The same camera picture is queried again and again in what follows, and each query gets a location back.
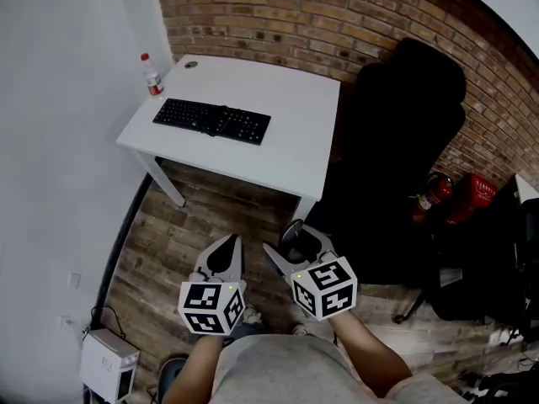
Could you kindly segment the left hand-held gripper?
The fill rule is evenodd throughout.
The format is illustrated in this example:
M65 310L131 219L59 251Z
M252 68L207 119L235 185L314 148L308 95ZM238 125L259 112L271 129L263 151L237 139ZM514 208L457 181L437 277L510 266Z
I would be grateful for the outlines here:
M213 242L200 253L193 272L180 287L178 312L194 334L228 336L246 308L244 280L226 281L205 274L228 274L242 278L242 238L231 234Z

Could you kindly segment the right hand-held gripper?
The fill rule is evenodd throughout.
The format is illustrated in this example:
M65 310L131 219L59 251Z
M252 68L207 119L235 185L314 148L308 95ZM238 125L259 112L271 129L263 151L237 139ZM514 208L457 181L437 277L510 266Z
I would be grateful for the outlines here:
M262 248L278 275L291 286L294 301L318 321L327 320L356 306L358 280L346 257L338 257L329 237L304 224L307 254L316 262L295 270L270 243Z

